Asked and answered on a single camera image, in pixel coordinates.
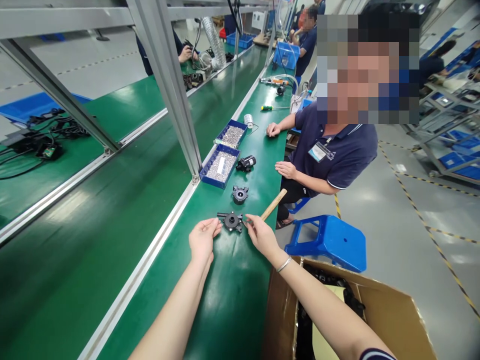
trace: blue stool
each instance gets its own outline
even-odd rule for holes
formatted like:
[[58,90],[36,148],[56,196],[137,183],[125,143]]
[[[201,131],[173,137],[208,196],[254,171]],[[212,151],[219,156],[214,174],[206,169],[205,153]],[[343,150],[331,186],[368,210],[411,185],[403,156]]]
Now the blue stool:
[[[289,255],[325,256],[334,265],[361,273],[367,269],[367,249],[364,234],[333,215],[314,216],[303,220],[294,220],[295,230],[292,240],[285,246]],[[299,236],[303,224],[318,227],[316,239],[300,242]]]
[[310,200],[309,197],[302,197],[300,200],[298,200],[296,203],[295,203],[295,207],[293,209],[288,209],[288,212],[292,215],[295,215],[296,213],[298,213],[300,211],[301,208],[303,208],[305,206],[306,203],[308,203]]

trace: green conveyor belt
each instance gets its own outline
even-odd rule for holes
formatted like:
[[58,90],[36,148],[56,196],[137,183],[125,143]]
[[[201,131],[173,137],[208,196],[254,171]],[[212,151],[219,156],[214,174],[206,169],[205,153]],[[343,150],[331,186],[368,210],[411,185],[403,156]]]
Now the green conveyor belt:
[[[203,158],[266,52],[253,48],[189,98]],[[92,101],[88,110],[105,127],[127,121],[133,129],[135,120],[158,111],[159,101],[148,78]],[[36,176],[41,183],[55,174]],[[76,359],[190,179],[167,116],[7,243],[0,250],[1,358]],[[33,190],[30,184],[18,196]]]
[[[233,46],[227,44],[224,46],[227,52],[235,51]],[[251,60],[244,59],[243,61],[251,64]],[[191,64],[186,63],[181,67],[184,73],[191,73],[193,70]],[[214,101],[215,98],[230,96],[230,94],[224,95],[225,90],[230,91],[229,81],[227,80],[224,87],[219,84],[222,82],[221,79],[231,79],[233,70],[233,65],[229,66],[219,79],[213,79],[202,87],[202,91],[197,91],[189,99],[192,106],[200,105],[201,111],[205,112],[209,108],[203,104],[210,104],[209,101]],[[251,71],[245,66],[241,66],[237,71],[237,75],[240,74],[237,80],[240,82],[239,91],[243,91],[242,82],[245,81],[247,84],[252,81],[249,77]],[[85,108],[92,115],[97,116],[98,122],[116,141],[120,141],[147,119],[164,109],[165,103],[155,78],[150,76],[90,101],[85,104]],[[34,172],[1,181],[0,228],[10,223],[103,153],[102,146],[92,137],[63,140],[61,145],[64,147],[64,154],[58,160],[46,163]],[[38,161],[34,156],[25,156],[11,161],[2,166],[2,170],[7,167],[8,172],[2,171],[1,176],[19,173],[35,165]]]
[[[275,162],[284,158],[286,132],[265,136],[267,125],[278,122],[288,109],[260,112],[262,105],[288,106],[290,96],[276,96],[276,88],[260,84],[243,109],[252,114],[258,130],[240,145],[240,156],[254,155],[250,173],[234,171],[225,190],[201,183],[155,259],[99,359],[126,359],[167,301],[190,261],[188,235],[200,220],[217,212],[261,215],[280,191]],[[236,205],[232,187],[249,187],[244,205]],[[267,223],[275,226],[276,211]],[[239,234],[225,228],[213,242],[214,260],[193,324],[185,359],[259,359],[267,306],[270,264],[255,249],[246,228]]]

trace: bracelet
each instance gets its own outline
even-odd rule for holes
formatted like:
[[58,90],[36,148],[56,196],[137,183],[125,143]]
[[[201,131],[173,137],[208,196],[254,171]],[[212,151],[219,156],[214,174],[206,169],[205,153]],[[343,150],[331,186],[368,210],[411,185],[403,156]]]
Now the bracelet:
[[284,269],[284,267],[286,267],[291,261],[292,261],[292,257],[289,256],[288,259],[283,263],[283,265],[276,270],[276,272],[277,273],[281,272]]

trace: flexible duct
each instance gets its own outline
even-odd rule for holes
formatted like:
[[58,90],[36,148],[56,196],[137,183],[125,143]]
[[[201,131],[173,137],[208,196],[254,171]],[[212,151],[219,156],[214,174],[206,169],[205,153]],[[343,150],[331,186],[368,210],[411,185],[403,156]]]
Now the flexible duct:
[[205,29],[206,37],[210,42],[213,53],[215,54],[215,58],[211,62],[213,70],[221,70],[227,65],[227,59],[225,58],[224,47],[220,42],[220,37],[217,34],[214,22],[212,21],[211,17],[202,17],[201,25]]

